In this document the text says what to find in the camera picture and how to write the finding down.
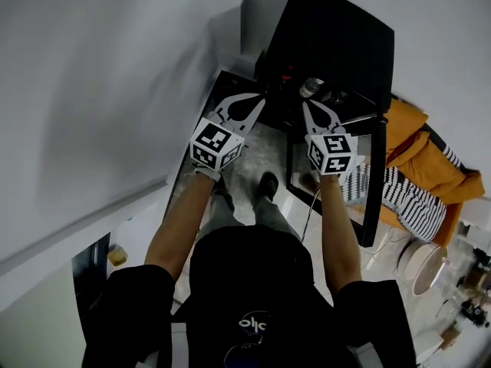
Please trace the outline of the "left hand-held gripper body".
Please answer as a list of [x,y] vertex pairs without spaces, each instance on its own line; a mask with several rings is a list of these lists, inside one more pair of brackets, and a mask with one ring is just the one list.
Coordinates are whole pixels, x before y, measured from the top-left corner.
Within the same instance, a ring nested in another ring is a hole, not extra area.
[[247,133],[248,127],[242,122],[224,120],[212,111],[199,121],[192,135],[190,157],[219,172],[240,156]]

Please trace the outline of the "bottle with green cap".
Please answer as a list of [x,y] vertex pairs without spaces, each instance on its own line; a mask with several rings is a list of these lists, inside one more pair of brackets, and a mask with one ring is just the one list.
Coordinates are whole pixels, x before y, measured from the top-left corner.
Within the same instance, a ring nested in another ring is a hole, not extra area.
[[344,103],[344,100],[349,96],[349,93],[342,90],[330,90],[323,97],[323,103],[326,105],[339,105]]

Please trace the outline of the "clear white-capped bottle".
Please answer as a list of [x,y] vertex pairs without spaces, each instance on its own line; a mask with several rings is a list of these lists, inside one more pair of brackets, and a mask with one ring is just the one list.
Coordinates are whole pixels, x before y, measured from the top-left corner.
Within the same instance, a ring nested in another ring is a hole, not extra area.
[[321,85],[324,83],[323,80],[316,78],[316,77],[310,77],[307,79],[303,85],[301,85],[299,89],[299,95],[302,98],[310,98],[312,97],[315,93],[317,93],[321,87]]

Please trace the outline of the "red-capped dark bottle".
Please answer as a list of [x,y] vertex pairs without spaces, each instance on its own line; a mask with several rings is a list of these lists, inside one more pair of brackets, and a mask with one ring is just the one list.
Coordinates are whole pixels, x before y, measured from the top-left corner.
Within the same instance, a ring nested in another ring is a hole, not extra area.
[[295,70],[292,65],[286,66],[281,73],[281,81],[280,81],[280,90],[284,90],[285,88],[288,87],[289,83],[291,82],[291,79],[293,77]]

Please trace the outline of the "person's left forearm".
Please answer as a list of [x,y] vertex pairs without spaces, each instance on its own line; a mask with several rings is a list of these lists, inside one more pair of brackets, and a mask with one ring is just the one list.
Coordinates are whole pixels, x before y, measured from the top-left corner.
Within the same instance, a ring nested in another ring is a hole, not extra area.
[[165,269],[173,280],[183,270],[199,231],[215,181],[197,173],[163,217],[145,257],[146,265]]

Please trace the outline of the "black framed glass cabinet door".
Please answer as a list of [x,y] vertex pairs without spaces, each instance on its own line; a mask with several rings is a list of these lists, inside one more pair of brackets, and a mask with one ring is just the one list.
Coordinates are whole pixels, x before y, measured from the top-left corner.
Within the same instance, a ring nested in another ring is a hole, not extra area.
[[[371,172],[367,187],[367,201],[365,203],[365,212],[363,223],[359,224],[352,221],[358,243],[369,248],[374,244],[377,231],[377,224],[381,212],[381,199],[384,187],[384,170],[385,170],[385,150],[386,150],[386,124],[387,119],[381,114],[373,113],[367,117],[359,118],[353,122],[346,122],[349,133],[355,135],[367,134],[369,136],[371,150]],[[306,128],[298,125],[287,130],[287,150],[286,150],[286,189],[304,204],[311,206],[319,215],[321,211],[321,201],[316,199],[311,193],[300,188],[300,185],[294,182],[294,160],[295,146],[303,143],[303,136]]]

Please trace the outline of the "person's right black shoe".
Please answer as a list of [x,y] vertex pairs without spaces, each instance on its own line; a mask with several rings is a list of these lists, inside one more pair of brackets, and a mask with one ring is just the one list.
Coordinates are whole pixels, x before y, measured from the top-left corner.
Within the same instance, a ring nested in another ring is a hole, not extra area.
[[273,202],[275,194],[278,191],[278,178],[273,172],[264,172],[259,181],[258,193]]

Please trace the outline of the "orange cushion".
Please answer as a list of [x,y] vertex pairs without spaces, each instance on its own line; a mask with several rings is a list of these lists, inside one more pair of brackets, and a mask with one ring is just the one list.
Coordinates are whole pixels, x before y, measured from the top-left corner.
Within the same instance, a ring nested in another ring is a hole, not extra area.
[[384,117],[387,119],[386,160],[428,120],[428,115],[415,106],[395,99],[391,100]]
[[479,171],[471,171],[461,180],[455,179],[434,187],[431,193],[445,205],[464,203],[485,195],[482,176]]
[[412,183],[430,193],[438,185],[464,178],[425,131],[417,131],[396,148],[386,165],[396,167]]

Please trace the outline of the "person's leg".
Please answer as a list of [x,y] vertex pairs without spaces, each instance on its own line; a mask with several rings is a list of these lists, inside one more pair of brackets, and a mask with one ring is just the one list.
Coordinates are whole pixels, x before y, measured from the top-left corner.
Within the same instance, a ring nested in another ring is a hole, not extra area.
[[281,213],[279,207],[265,196],[259,196],[252,204],[252,210],[255,215],[255,223],[269,227],[278,232],[289,233],[298,240],[300,236],[290,226],[286,218]]
[[222,196],[211,195],[209,217],[204,226],[199,230],[196,240],[201,240],[219,228],[233,226],[244,226],[244,224],[235,218],[234,212],[229,209]]

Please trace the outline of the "person's right leg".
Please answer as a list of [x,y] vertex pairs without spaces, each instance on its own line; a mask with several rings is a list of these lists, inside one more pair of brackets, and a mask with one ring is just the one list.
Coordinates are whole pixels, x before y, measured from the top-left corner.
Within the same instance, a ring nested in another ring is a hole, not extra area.
[[289,233],[298,240],[300,236],[290,226],[286,218],[281,213],[279,207],[265,196],[259,196],[252,204],[252,210],[255,215],[255,223],[269,227],[278,232]]

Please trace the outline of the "black cabinet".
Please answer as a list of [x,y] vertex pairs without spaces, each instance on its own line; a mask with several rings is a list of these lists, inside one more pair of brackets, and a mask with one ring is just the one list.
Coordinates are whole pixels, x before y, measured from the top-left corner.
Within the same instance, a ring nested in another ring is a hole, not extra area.
[[[313,99],[330,90],[349,93],[328,105],[349,121],[388,111],[394,71],[394,31],[348,0],[243,0],[241,51],[266,92],[263,123],[288,130],[304,125],[299,89],[310,77],[324,81]],[[280,90],[282,70],[294,67]]]

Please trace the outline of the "orange sofa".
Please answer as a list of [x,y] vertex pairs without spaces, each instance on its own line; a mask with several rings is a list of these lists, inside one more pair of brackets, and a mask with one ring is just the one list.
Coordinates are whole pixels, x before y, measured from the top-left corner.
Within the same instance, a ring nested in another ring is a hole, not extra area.
[[461,163],[415,106],[393,99],[384,116],[386,169],[379,219],[446,247],[464,202],[485,194],[481,174]]

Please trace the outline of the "black white striped blanket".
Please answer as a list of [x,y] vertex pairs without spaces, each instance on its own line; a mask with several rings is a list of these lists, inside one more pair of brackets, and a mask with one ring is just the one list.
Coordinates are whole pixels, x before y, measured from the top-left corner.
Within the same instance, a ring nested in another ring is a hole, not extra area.
[[[367,209],[366,201],[371,166],[361,163],[341,186],[344,202]],[[439,198],[431,195],[407,179],[396,167],[384,171],[379,220],[395,228],[404,229],[425,242],[431,242],[446,217],[447,207]]]

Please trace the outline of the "person's black shirt torso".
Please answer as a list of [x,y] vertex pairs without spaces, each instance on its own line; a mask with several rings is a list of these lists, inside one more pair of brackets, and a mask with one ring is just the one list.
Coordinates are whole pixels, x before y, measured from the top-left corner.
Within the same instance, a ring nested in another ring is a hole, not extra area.
[[332,301],[315,287],[311,256],[293,235],[225,227],[196,243],[190,294],[172,311],[170,274],[145,264],[115,271],[97,303],[82,368],[359,368],[371,345],[383,368],[416,368],[394,281],[355,281]]

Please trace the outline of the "tan block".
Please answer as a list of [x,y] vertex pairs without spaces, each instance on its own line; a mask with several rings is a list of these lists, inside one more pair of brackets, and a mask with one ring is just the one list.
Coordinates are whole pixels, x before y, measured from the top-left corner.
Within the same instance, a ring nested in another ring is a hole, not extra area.
[[113,267],[118,267],[127,262],[128,255],[126,251],[119,245],[114,245],[110,247],[107,253],[107,260],[111,263]]

